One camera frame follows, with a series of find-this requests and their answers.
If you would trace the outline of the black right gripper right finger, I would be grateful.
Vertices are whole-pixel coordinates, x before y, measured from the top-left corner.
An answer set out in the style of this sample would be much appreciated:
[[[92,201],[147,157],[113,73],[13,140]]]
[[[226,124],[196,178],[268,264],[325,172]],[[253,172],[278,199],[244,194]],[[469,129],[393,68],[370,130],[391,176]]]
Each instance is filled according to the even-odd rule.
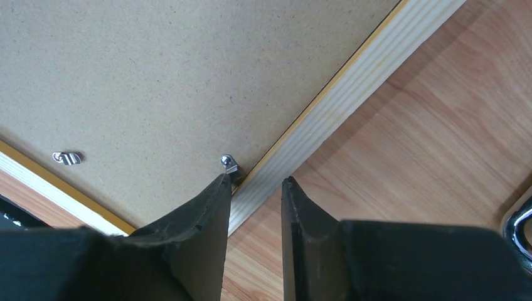
[[[496,232],[337,220],[282,183],[285,300],[530,300],[531,278]]]

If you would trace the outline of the brown cardboard backing sheet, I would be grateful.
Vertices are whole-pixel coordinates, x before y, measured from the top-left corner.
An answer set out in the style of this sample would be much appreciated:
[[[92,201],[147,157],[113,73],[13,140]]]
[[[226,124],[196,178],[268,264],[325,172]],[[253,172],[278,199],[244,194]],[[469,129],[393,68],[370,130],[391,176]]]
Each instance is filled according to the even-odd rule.
[[[251,169],[396,1],[2,1],[1,138],[144,226]]]

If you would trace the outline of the light wooden picture frame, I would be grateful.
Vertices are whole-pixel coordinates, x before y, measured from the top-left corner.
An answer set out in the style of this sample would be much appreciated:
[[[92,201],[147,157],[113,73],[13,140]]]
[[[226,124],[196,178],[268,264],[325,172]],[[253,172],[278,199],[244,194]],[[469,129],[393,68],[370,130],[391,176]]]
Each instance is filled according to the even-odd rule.
[[[229,232],[236,231],[461,6],[461,1],[400,1],[236,189]],[[60,226],[81,223],[108,235],[133,231],[130,224],[5,142],[1,177],[13,179],[19,191],[39,195]]]

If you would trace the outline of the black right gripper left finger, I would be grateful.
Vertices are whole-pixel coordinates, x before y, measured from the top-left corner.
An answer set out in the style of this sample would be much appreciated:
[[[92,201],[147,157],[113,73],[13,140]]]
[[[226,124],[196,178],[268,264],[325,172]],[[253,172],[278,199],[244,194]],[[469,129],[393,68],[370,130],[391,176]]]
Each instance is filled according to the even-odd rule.
[[[1,232],[2,300],[219,300],[231,206],[220,174],[129,236],[87,227]]]

